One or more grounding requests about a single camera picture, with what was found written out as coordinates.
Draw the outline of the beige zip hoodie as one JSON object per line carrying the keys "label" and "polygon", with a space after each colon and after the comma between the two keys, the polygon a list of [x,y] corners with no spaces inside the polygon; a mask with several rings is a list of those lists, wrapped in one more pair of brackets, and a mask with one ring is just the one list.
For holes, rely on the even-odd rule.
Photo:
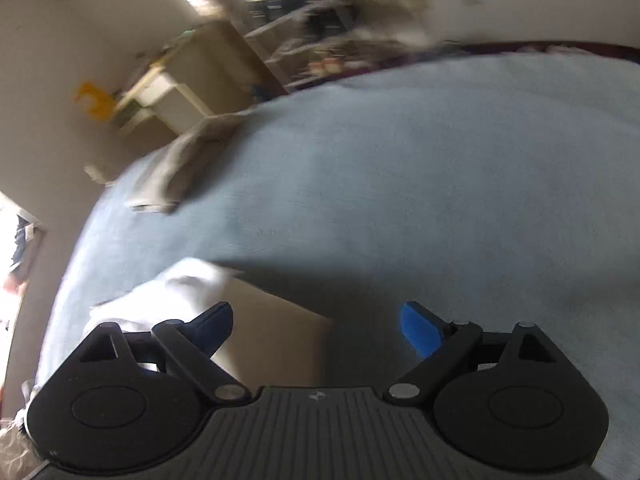
{"label": "beige zip hoodie", "polygon": [[322,382],[331,320],[242,281],[238,271],[197,258],[184,258],[92,307],[82,333],[106,322],[142,333],[165,321],[194,322],[190,341],[252,390]]}

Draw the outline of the dark clothes on windowsill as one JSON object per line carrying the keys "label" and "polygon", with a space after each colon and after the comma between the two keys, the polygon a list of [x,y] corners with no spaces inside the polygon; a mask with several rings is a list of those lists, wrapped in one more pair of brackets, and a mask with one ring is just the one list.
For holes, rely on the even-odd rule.
{"label": "dark clothes on windowsill", "polygon": [[14,235],[15,249],[9,267],[9,277],[22,284],[26,280],[26,255],[29,244],[35,236],[35,226],[32,222],[17,216],[17,227]]}

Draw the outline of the grey-blue bed blanket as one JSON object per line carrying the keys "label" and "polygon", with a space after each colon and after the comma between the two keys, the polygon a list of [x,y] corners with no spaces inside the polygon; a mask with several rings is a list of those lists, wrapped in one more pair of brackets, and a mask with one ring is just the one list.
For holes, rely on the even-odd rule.
{"label": "grey-blue bed blanket", "polygon": [[40,352],[45,382],[90,310],[195,257],[330,318],[326,382],[384,386],[418,358],[416,300],[488,330],[539,325],[610,413],[596,460],[639,474],[639,67],[580,54],[450,58],[268,102],[172,214],[90,214]]}

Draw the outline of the folded beige garment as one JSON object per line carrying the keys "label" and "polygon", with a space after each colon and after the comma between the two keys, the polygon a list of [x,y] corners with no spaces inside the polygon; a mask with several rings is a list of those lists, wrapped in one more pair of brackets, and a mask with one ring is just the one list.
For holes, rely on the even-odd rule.
{"label": "folded beige garment", "polygon": [[178,136],[154,155],[125,205],[137,212],[171,214],[245,121],[246,116],[240,113],[217,115]]}

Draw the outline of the yellow box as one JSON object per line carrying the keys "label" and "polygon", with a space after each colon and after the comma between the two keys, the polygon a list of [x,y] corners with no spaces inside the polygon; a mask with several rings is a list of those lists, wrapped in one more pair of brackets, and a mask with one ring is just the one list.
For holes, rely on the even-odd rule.
{"label": "yellow box", "polygon": [[85,81],[78,87],[74,103],[99,122],[109,122],[116,107],[113,96],[91,81]]}

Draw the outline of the metal storage shelf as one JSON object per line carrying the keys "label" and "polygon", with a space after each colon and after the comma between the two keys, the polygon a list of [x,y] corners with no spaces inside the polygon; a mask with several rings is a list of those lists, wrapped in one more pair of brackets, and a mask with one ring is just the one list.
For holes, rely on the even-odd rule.
{"label": "metal storage shelf", "polygon": [[286,93],[428,47],[430,0],[254,0],[233,25]]}

